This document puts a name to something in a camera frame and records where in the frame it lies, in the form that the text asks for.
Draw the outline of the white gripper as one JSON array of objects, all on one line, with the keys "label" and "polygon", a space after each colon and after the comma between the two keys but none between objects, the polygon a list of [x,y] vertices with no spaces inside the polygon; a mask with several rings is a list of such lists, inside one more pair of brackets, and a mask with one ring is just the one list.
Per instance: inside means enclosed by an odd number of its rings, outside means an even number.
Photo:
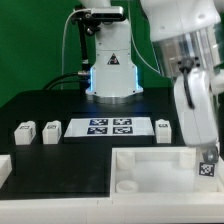
[{"label": "white gripper", "polygon": [[202,153],[204,162],[217,163],[219,152],[214,145],[218,141],[218,128],[209,72],[193,69],[188,75],[188,85],[194,108],[188,105],[183,76],[179,76],[174,85],[174,99],[183,140],[188,147],[207,147]]}]

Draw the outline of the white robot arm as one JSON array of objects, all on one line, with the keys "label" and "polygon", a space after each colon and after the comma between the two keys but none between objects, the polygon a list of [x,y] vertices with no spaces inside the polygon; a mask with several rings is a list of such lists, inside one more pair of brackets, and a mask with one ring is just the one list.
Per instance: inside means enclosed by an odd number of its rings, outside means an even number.
[{"label": "white robot arm", "polygon": [[[150,26],[159,73],[174,81],[174,102],[183,140],[203,161],[218,161],[213,96],[221,63],[221,18],[214,0],[139,0]],[[86,95],[101,103],[122,102],[143,91],[129,55],[131,21],[111,0],[80,0],[87,32],[96,36],[96,61]]]}]

